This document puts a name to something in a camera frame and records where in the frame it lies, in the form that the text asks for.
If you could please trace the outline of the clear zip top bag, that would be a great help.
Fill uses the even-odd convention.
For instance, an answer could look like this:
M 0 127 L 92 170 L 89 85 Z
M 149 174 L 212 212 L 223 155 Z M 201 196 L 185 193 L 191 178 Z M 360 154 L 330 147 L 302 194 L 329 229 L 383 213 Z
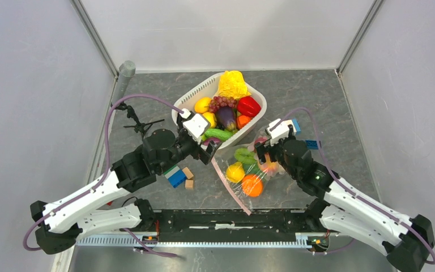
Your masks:
M 241 182 L 239 183 L 231 183 L 226 178 L 226 170 L 231 165 L 237 162 L 237 160 L 234 158 L 234 152 L 238 148 L 247 148 L 250 151 L 253 151 L 255 153 L 255 149 L 253 147 L 254 141 L 258 137 L 267 137 L 268 136 L 265 132 L 265 128 L 260 128 L 254 139 L 250 143 L 244 143 L 244 144 L 238 144 L 232 147 L 227 147 L 221 151 L 218 151 L 216 155 L 211 160 L 211 165 L 214 167 L 219 179 L 224 184 L 224 187 L 228 191 L 228 193 L 231 195 L 233 200 L 237 203 L 239 208 L 246 214 L 251 215 L 254 208 L 256 208 L 257 204 L 260 203 L 262 200 L 262 196 L 265 194 L 266 186 L 270 181 L 276 180 L 279 177 L 282 177 L 285 175 L 285 170 L 282 166 L 279 168 L 279 172 L 273 176 L 267 175 L 264 172 L 262 172 L 258 167 L 258 161 L 255 164 L 243 164 L 244 170 L 246 172 L 246 175 L 254 174 L 261 178 L 263 182 L 263 192 L 258 197 L 249 197 L 242 191 L 242 185 Z

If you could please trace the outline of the red pomegranate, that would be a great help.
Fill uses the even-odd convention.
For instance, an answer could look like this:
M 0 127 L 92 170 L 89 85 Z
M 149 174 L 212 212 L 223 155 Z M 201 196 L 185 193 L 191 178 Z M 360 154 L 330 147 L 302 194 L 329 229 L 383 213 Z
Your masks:
M 254 144 L 253 144 L 254 149 L 256 149 L 257 146 L 258 146 L 259 144 L 261 144 L 261 143 L 265 143 L 267 140 L 268 140 L 267 137 L 258 137 L 258 138 L 254 141 Z

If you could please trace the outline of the green bell pepper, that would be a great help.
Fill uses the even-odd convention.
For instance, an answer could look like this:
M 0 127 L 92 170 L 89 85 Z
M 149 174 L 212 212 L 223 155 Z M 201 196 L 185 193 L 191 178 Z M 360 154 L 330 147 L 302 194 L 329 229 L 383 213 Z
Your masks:
M 234 158 L 242 164 L 255 164 L 257 162 L 255 153 L 247 148 L 238 148 L 234 152 Z

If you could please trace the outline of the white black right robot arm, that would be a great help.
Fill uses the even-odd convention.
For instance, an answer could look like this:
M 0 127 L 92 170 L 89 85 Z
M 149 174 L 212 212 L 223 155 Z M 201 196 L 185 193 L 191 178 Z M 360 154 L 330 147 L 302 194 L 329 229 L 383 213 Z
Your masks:
M 304 216 L 306 227 L 323 227 L 358 240 L 381 254 L 399 271 L 421 271 L 435 264 L 430 220 L 393 210 L 354 188 L 336 172 L 315 161 L 295 137 L 254 145 L 261 163 L 277 162 L 303 192 L 315 197 Z

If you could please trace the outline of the yellow lemon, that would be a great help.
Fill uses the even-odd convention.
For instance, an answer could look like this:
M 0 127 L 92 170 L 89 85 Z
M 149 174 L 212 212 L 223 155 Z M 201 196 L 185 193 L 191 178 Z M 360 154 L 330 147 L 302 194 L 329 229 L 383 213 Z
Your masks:
M 225 175 L 229 182 L 236 184 L 243 180 L 246 172 L 243 164 L 240 161 L 237 161 L 227 168 Z

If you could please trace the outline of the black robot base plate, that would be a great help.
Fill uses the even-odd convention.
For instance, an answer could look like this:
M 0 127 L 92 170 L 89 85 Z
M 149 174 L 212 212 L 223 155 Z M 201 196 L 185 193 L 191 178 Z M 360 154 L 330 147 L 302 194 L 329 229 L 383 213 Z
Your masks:
M 296 233 L 324 233 L 301 210 L 171 210 L 145 215 L 133 232 L 156 232 L 159 242 L 291 242 Z

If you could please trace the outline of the yellow pink peach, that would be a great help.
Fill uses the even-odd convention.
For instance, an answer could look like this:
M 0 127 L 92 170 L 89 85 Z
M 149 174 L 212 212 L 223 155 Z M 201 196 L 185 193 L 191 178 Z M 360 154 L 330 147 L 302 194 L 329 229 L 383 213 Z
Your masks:
M 279 163 L 271 161 L 269 154 L 265 154 L 265 159 L 264 163 L 258 162 L 259 169 L 270 176 L 277 174 L 280 168 Z

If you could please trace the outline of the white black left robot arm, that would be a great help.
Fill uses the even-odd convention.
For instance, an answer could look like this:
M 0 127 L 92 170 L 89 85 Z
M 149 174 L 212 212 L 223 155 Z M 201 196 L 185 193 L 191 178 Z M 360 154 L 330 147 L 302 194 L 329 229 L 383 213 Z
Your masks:
M 167 129 L 154 131 L 94 182 L 58 201 L 30 205 L 39 249 L 56 254 L 98 233 L 125 228 L 150 230 L 155 215 L 147 200 L 138 199 L 112 210 L 103 210 L 102 206 L 154 183 L 157 176 L 170 172 L 188 156 L 207 165 L 220 145 L 210 141 L 202 146 L 186 129 L 178 135 Z

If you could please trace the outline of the orange fruit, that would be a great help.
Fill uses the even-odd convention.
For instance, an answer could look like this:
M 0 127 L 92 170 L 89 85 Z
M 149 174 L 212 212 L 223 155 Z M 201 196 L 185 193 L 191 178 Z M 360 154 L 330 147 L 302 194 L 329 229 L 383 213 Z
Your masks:
M 242 181 L 242 191 L 249 197 L 258 197 L 263 192 L 263 182 L 257 175 L 246 175 Z

